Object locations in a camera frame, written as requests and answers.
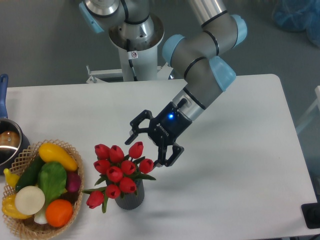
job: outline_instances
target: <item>gray floor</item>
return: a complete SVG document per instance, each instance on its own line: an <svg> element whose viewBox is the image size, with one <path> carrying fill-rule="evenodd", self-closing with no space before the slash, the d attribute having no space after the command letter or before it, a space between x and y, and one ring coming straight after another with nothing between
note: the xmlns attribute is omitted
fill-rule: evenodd
<svg viewBox="0 0 320 240"><path fill-rule="evenodd" d="M9 86L84 84L91 70L119 69L117 50L106 33L90 31L78 10L80 0L0 1L0 73ZM165 28L162 44L174 34L192 38L201 31L187 1L150 0ZM293 122L316 99L320 48L305 32L285 32L271 19L275 0L225 0L231 14L248 26L246 40L222 58L237 75L280 77ZM165 61L159 55L159 65ZM299 135L310 176L320 176L320 118Z"/></svg>

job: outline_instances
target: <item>artificial flower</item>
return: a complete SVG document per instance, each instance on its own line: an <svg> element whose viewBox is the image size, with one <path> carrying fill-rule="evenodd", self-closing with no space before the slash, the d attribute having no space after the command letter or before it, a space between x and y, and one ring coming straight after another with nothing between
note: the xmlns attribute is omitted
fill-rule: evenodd
<svg viewBox="0 0 320 240"><path fill-rule="evenodd" d="M129 177L124 177L121 179L119 188L126 194L132 194L135 192L135 190L137 190L135 182Z"/></svg>
<svg viewBox="0 0 320 240"><path fill-rule="evenodd" d="M129 149L129 156L133 159L138 159L141 157L142 152L144 150L144 145L142 141L137 141L133 144Z"/></svg>
<svg viewBox="0 0 320 240"><path fill-rule="evenodd" d="M136 171L136 165L130 160L125 160L121 163L121 170L124 174L131 175Z"/></svg>
<svg viewBox="0 0 320 240"><path fill-rule="evenodd" d="M105 189L105 194L108 196L108 198L116 199L120 196L120 189L117 185L110 184Z"/></svg>
<svg viewBox="0 0 320 240"><path fill-rule="evenodd" d="M119 167L111 166L106 171L106 176L111 182L118 183L124 177L124 173Z"/></svg>
<svg viewBox="0 0 320 240"><path fill-rule="evenodd" d="M104 202L105 196L100 191L93 191L90 193L90 196L88 200L86 201L86 204L89 206L90 209L94 209L98 206L100 206Z"/></svg>
<svg viewBox="0 0 320 240"><path fill-rule="evenodd" d="M150 173L153 169L154 169L154 162L149 158L142 160L142 162L139 165L140 172L144 174Z"/></svg>
<svg viewBox="0 0 320 240"><path fill-rule="evenodd" d="M93 163L94 168L101 174L106 174L108 168L110 168L110 162L108 160L98 160Z"/></svg>
<svg viewBox="0 0 320 240"><path fill-rule="evenodd" d="M110 156L110 148L104 144L95 145L94 151L98 159L108 159Z"/></svg>
<svg viewBox="0 0 320 240"><path fill-rule="evenodd" d="M110 148L110 161L112 163L121 163L124 160L124 158L125 154L119 146L113 145Z"/></svg>

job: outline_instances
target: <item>woven basket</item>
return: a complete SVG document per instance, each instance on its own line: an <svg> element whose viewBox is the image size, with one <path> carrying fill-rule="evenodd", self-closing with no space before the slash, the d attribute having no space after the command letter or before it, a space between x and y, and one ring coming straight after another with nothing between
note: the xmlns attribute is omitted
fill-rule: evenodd
<svg viewBox="0 0 320 240"><path fill-rule="evenodd" d="M75 220L80 205L82 202L83 193L82 190L84 189L84 167L82 163L81 156L77 152L77 150L70 145L69 143L60 141L60 140L44 140L43 142L38 142L29 146L27 149L23 150L19 154L19 156L15 159L14 163L10 168L11 173L17 174L21 176L24 170L29 166L29 164L35 159L38 155L38 149L43 143L53 143L59 145L66 150L68 154L70 154L78 164L77 174L81 178L81 186L78 192L75 193L64 193L61 195L60 199L65 199L71 202L73 205L73 215L70 221L64 225L63 227L53 227L49 224L37 224L34 222L34 217L30 217L28 219L16 219L6 215L3 215L4 222L7 227L10 229L10 232L14 234L16 237L20 239L28 239L28 240L47 240L51 239L63 231L65 231ZM6 184L4 186L3 198L10 195L15 194L15 190Z"/></svg>

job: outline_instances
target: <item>light blue joint cap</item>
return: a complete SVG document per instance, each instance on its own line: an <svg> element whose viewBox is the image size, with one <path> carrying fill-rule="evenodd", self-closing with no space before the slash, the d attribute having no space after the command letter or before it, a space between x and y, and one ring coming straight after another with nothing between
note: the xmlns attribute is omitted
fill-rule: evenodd
<svg viewBox="0 0 320 240"><path fill-rule="evenodd" d="M237 46L239 43L245 40L248 33L248 28L245 20L243 20L239 15L231 15L231 17L234 18L236 25L238 27L238 38L234 45L234 46Z"/></svg>
<svg viewBox="0 0 320 240"><path fill-rule="evenodd" d="M236 79L235 71L218 56L211 58L209 64L216 82L219 84L221 90L225 92Z"/></svg>
<svg viewBox="0 0 320 240"><path fill-rule="evenodd" d="M84 20L86 21L86 23L89 25L90 29L94 33L99 34L99 33L104 32L104 30L99 26L99 24L96 22L94 17L90 14L90 12L88 11L88 9L86 8L86 6L83 2L81 2L79 4L79 9L80 9L80 12L81 12Z"/></svg>
<svg viewBox="0 0 320 240"><path fill-rule="evenodd" d="M184 39L185 37L177 34L171 36L163 45L162 48L162 56L164 60L168 63L169 67L171 67L171 58L172 55L174 54L174 51L179 44L179 42Z"/></svg>

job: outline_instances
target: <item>yellow pepper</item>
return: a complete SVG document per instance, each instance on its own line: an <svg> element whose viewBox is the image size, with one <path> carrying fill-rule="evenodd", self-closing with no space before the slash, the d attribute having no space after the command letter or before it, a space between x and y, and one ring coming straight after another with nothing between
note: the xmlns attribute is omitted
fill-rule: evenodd
<svg viewBox="0 0 320 240"><path fill-rule="evenodd" d="M59 162L65 170L74 172L78 168L76 160L74 160L63 147L51 142L43 143L39 147L39 155L46 162Z"/></svg>
<svg viewBox="0 0 320 240"><path fill-rule="evenodd" d="M15 205L16 195L7 196L2 200L2 212L4 215L8 217L12 217L15 219L28 219L32 217L32 215L25 215L19 212Z"/></svg>
<svg viewBox="0 0 320 240"><path fill-rule="evenodd" d="M20 176L11 173L8 168L5 168L3 173L5 175L5 181L8 183L8 185L12 188L15 188Z"/></svg>

